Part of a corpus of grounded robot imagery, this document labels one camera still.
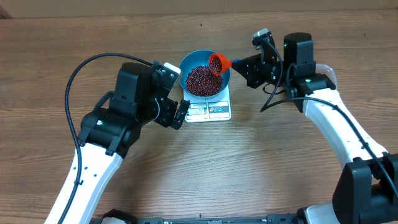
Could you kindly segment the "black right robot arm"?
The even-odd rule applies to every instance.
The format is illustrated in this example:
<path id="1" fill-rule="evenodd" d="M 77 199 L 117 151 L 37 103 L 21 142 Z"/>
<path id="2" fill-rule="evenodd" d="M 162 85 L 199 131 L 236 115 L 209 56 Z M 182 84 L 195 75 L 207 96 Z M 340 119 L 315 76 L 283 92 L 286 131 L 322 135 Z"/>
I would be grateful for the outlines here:
<path id="1" fill-rule="evenodd" d="M 234 60 L 232 68 L 251 88 L 282 87 L 292 102 L 323 134 L 342 166 L 330 202 L 303 207 L 296 214 L 268 215 L 267 223 L 387 223 L 397 220 L 397 156 L 378 144 L 349 112 L 337 85 L 313 58 L 312 36 L 284 37 L 275 48 L 267 29 L 256 32 L 257 55 Z"/>

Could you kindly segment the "red scoop blue handle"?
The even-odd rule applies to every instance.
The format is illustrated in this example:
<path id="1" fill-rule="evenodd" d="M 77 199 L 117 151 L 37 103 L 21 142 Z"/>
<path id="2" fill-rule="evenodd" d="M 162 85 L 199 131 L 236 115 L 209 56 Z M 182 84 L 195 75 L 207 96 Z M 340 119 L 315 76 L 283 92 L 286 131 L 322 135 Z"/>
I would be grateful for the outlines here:
<path id="1" fill-rule="evenodd" d="M 238 61 L 239 59 L 228 60 L 224 54 L 214 52 L 210 54 L 208 58 L 208 66 L 210 71 L 219 77 L 222 73 L 226 72 L 227 69 L 231 68 L 233 63 Z"/>

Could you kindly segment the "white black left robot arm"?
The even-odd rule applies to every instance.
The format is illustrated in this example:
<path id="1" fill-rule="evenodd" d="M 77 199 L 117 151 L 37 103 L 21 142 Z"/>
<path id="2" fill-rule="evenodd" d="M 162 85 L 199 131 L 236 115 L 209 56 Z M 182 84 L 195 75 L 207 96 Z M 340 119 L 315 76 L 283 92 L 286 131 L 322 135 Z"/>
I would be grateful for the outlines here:
<path id="1" fill-rule="evenodd" d="M 151 121 L 165 128 L 181 127 L 189 102 L 168 98 L 181 76 L 181 69 L 170 63 L 122 64 L 114 91 L 81 121 L 80 148 L 46 223 L 89 223 L 142 127 Z"/>

